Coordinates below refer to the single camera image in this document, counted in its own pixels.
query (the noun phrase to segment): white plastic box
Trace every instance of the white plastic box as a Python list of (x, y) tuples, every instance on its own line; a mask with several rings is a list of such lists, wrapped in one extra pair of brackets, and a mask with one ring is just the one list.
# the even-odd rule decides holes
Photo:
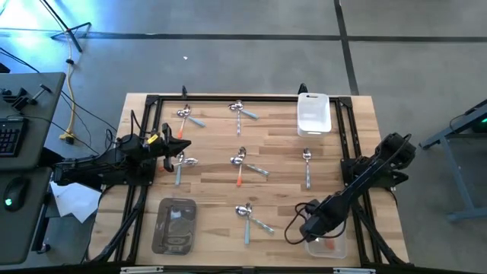
[(299, 94), (297, 112), (298, 135), (301, 137), (323, 137), (332, 129), (326, 94)]

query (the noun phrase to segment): silver spoon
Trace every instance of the silver spoon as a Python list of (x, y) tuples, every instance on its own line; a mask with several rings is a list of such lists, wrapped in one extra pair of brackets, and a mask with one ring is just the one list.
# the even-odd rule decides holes
[(242, 185), (242, 162), (245, 159), (245, 155), (247, 155), (247, 150), (244, 147), (240, 147), (238, 149), (238, 153), (237, 153), (237, 157), (241, 159), (240, 164), (239, 164), (240, 168), (239, 168), (238, 177), (237, 177), (237, 186)]
[[(240, 165), (240, 164), (242, 164), (243, 161), (244, 160), (242, 158), (240, 158), (240, 157), (232, 157), (232, 158), (230, 158), (230, 162), (232, 164), (235, 164), (235, 165)], [(250, 169), (252, 169), (252, 170), (254, 170), (254, 171), (257, 171), (257, 172), (259, 172), (259, 173), (261, 173), (263, 175), (266, 175), (266, 176), (269, 176), (270, 175), (270, 172), (265, 171), (263, 169), (260, 169), (260, 168), (258, 168), (256, 166), (252, 165), (252, 164), (245, 164), (245, 166), (248, 167), (248, 168), (250, 168)]]
[(179, 117), (182, 117), (183, 119), (188, 118), (189, 120), (191, 120), (192, 122), (194, 122), (198, 126), (201, 126), (201, 127), (205, 127), (206, 126), (206, 124), (204, 124), (204, 122), (202, 122), (202, 121), (200, 121), (198, 119), (192, 118), (190, 116), (190, 114), (191, 114), (191, 107), (188, 104), (186, 104), (186, 106), (184, 106), (184, 109), (178, 110), (176, 112), (176, 114)]
[(179, 165), (177, 166), (176, 172), (176, 186), (179, 186), (181, 184), (181, 164), (184, 160), (184, 151), (177, 155), (177, 160), (179, 161)]
[(237, 213), (237, 215), (239, 215), (241, 217), (246, 217), (245, 218), (245, 238), (244, 238), (243, 242), (246, 245), (248, 245), (248, 244), (250, 244), (250, 218), (249, 218), (249, 214), (247, 213), (247, 209), (245, 208), (245, 206), (235, 207), (235, 212)]
[(174, 164), (174, 166), (183, 165), (183, 164), (188, 165), (188, 166), (195, 166), (198, 164), (198, 159), (186, 158), (186, 159), (184, 159), (184, 161), (182, 163)]
[(254, 114), (254, 113), (251, 113), (250, 111), (246, 111), (244, 110), (244, 105), (242, 104), (242, 101), (241, 100), (237, 100), (236, 103), (234, 104), (229, 104), (228, 105), (228, 109), (230, 110), (233, 110), (233, 111), (237, 111), (237, 135), (240, 135), (240, 112), (254, 118), (254, 119), (259, 119), (259, 117)]
[(311, 176), (310, 176), (310, 159), (311, 151), (309, 148), (303, 150), (303, 159), (306, 160), (306, 189), (311, 188)]
[(271, 235), (274, 234), (274, 229), (270, 228), (268, 225), (266, 225), (263, 222), (257, 220), (256, 218), (252, 217), (252, 206), (251, 206), (251, 204), (249, 202), (245, 206), (239, 205), (239, 206), (235, 207), (235, 212), (239, 216), (248, 217), (254, 223), (256, 223), (260, 227), (264, 228)]
[(235, 107), (241, 111), (243, 114), (248, 115), (254, 119), (259, 119), (259, 116), (257, 114), (251, 113), (250, 111), (244, 110), (244, 104), (242, 104), (241, 100), (237, 100), (235, 103)]

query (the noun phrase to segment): gray floor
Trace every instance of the gray floor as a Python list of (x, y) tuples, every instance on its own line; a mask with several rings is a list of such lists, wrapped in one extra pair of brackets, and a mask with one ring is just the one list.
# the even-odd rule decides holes
[[(130, 0), (52, 1), (69, 24), (93, 23), (93, 31), (118, 33), (264, 33), (337, 35), (331, 0)], [(484, 1), (342, 0), (350, 35), (487, 35)], [(10, 1), (0, 27), (56, 30), (38, 1)], [(350, 94), (340, 42), (81, 40), (75, 53), (76, 100), (116, 125), (127, 92), (252, 92), (294, 94), (301, 82), (311, 91)], [(65, 71), (68, 48), (45, 38), (0, 38), (0, 46), (43, 72)], [(380, 132), (413, 134), (412, 142), (447, 126), (451, 117), (485, 99), (485, 43), (351, 43), (360, 94), (371, 95)], [(13, 72), (29, 68), (0, 56)], [(94, 148), (103, 149), (103, 124), (80, 113)], [(59, 102), (54, 121), (66, 125)], [(76, 123), (80, 138), (88, 140)], [(52, 129), (47, 146), (64, 156), (89, 150), (67, 146)], [(485, 272), (487, 218), (449, 223), (447, 212), (463, 204), (439, 148), (418, 151), (399, 186), (399, 214), (411, 262), (418, 266)], [(476, 187), (485, 197), (485, 187)], [(49, 226), (53, 250), (30, 254), (25, 266), (77, 263), (91, 222), (60, 219)], [(72, 231), (85, 237), (72, 237)]]

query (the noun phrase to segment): black keyboard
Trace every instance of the black keyboard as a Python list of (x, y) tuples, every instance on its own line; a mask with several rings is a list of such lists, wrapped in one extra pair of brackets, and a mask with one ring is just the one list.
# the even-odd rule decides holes
[(25, 118), (0, 118), (0, 158), (17, 157), (27, 121)]

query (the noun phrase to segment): wooden table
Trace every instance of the wooden table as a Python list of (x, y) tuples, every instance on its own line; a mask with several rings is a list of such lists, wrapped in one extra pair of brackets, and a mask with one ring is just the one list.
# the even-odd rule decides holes
[[(130, 132), (130, 110), (142, 118), (147, 94), (127, 94), (119, 124), (118, 136)], [(380, 142), (380, 134), (371, 97), (352, 97), (361, 150), (372, 155)], [(252, 120), (242, 116), (241, 136), (236, 134), (236, 113), (227, 105), (231, 102), (194, 102), (191, 115), (206, 123), (205, 128), (186, 121), (184, 139), (192, 141), (185, 150), (187, 157), (199, 159), (195, 167), (184, 167), (181, 185), (174, 186), (175, 173), (157, 171), (149, 188), (143, 218), (138, 265), (178, 266), (359, 266), (353, 220), (347, 221), (348, 255), (345, 259), (317, 258), (309, 255), (304, 244), (290, 245), (284, 240), (284, 229), (294, 216), (294, 205), (312, 199), (324, 199), (343, 188), (339, 161), (342, 150), (335, 109), (332, 108), (332, 132), (323, 139), (306, 139), (297, 135), (296, 103), (244, 102), (245, 109), (260, 116)], [(169, 123), (177, 134), (181, 118), (176, 111), (183, 102), (164, 102), (161, 121)], [(149, 125), (154, 114), (151, 114)], [(348, 116), (344, 111), (349, 134)], [(238, 169), (229, 162), (240, 146), (247, 149), (246, 162), (268, 170), (263, 177), (243, 169), (243, 184), (236, 187)], [(304, 147), (313, 153), (310, 161), (311, 190), (305, 188)], [(126, 186), (115, 186), (103, 197), (92, 231), (89, 252), (99, 254), (120, 226), (126, 200)], [(196, 236), (193, 251), (186, 256), (155, 254), (151, 250), (159, 202), (163, 198), (194, 199), (198, 205)], [(399, 258), (408, 261), (399, 216), (393, 197), (385, 190), (371, 190), (371, 200), (378, 231)], [(268, 235), (251, 224), (250, 245), (244, 245), (245, 221), (236, 216), (236, 205), (253, 204), (253, 216), (275, 229)], [(291, 226), (288, 236), (301, 238), (302, 221)], [(372, 258), (370, 238), (365, 228), (364, 239), (368, 256)], [(128, 254), (132, 230), (126, 241)]]

